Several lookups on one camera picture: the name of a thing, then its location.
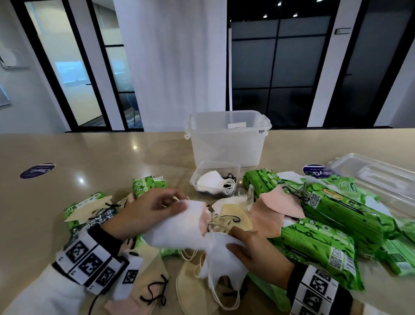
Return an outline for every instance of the glossy countertop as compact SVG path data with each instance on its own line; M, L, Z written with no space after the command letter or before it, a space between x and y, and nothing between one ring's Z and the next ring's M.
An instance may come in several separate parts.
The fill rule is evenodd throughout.
M113 201L132 191L132 179L163 175L191 199L211 204L189 184L196 169L191 140L171 133L67 133L60 135L0 135L0 311L53 261L68 241L63 221L66 207L102 191ZM275 130L266 137L261 162L255 168L302 172L306 164L325 164L346 153L359 153L415 171L415 129ZM49 173L23 180L24 170L55 163ZM165 259L172 284L166 307L153 314L182 314L174 280L183 260ZM379 262L360 262L366 292L353 293L390 314L413 314L415 278L397 277ZM275 304L254 284L235 313L275 314ZM81 313L87 314L88 298ZM92 314L105 314L99 297Z

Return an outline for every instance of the purple sticker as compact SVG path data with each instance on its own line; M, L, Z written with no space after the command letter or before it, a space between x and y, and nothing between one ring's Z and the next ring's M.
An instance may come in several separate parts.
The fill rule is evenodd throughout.
M27 180L29 178L38 177L49 173L51 170L55 168L55 163L45 163L33 166L27 170L25 170L22 174L20 174L20 178Z
M315 178L328 178L332 174L324 169L324 165L308 164L303 167L304 175L313 176Z

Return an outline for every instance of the white sleeve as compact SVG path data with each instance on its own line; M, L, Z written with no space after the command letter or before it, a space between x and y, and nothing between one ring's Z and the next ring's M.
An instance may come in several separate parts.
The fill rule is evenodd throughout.
M86 295L84 286L69 280L48 265L14 299L3 315L76 315Z

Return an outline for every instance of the hand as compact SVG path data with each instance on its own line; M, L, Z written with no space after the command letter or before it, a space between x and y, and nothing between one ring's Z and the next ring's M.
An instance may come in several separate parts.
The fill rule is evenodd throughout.
M151 188L101 227L117 239L126 241L148 231L168 217L185 211L187 205L173 197L187 199L184 193L175 188Z
M245 244L245 249L236 244L228 244L227 248L250 272L265 282L287 289L294 265L261 233L245 232L234 226L229 235Z

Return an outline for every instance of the small plastic container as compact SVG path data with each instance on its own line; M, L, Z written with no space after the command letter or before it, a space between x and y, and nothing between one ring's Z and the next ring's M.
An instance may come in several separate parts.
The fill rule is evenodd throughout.
M195 164L203 160L257 166L271 121L258 111L194 113L186 121Z
M240 170L241 170L241 166L238 164L204 160L200 162L200 164L196 168L196 171L193 173L192 178L190 179L190 185L193 185L195 190L199 192L200 190L204 190L204 188L207 188L207 187L197 185L196 183L198 182L199 178L202 177L202 175L210 171L217 171L222 177L227 177L228 174L231 173L233 176L236 177L237 179L236 184L237 184ZM214 195L223 194L226 196L230 196L235 190L236 190L236 185L232 191L229 191L228 189L225 189L225 188L218 188L218 189L213 189L212 190L213 193L210 193L210 192L201 192L201 193L214 194Z
M415 216L414 172L356 153L338 157L327 167L354 177L357 186L378 195L382 203Z

